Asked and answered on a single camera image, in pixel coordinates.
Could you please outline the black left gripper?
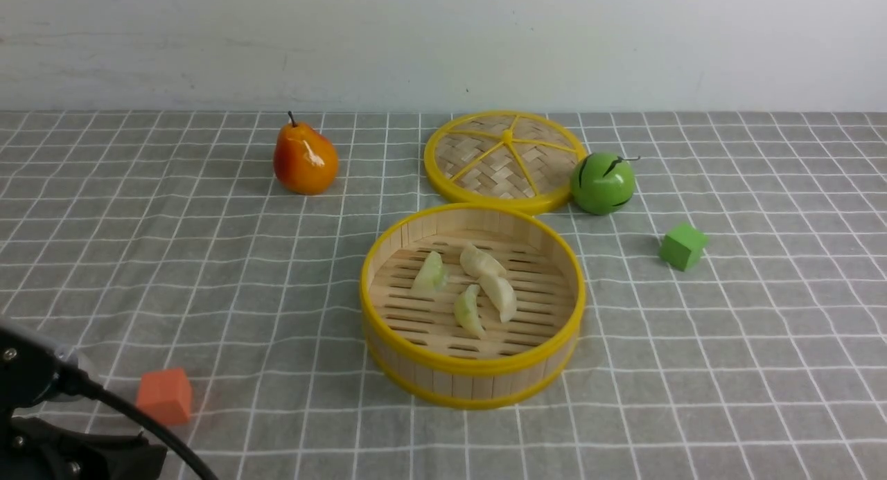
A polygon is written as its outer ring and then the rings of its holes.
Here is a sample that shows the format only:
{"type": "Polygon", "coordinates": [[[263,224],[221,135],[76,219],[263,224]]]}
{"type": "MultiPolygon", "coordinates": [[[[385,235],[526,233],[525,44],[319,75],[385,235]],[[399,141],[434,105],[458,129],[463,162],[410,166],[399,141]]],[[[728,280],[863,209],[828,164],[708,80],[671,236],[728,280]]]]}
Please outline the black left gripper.
{"type": "Polygon", "coordinates": [[[167,454],[142,434],[95,435],[36,418],[2,420],[3,479],[158,479],[167,454]]]}

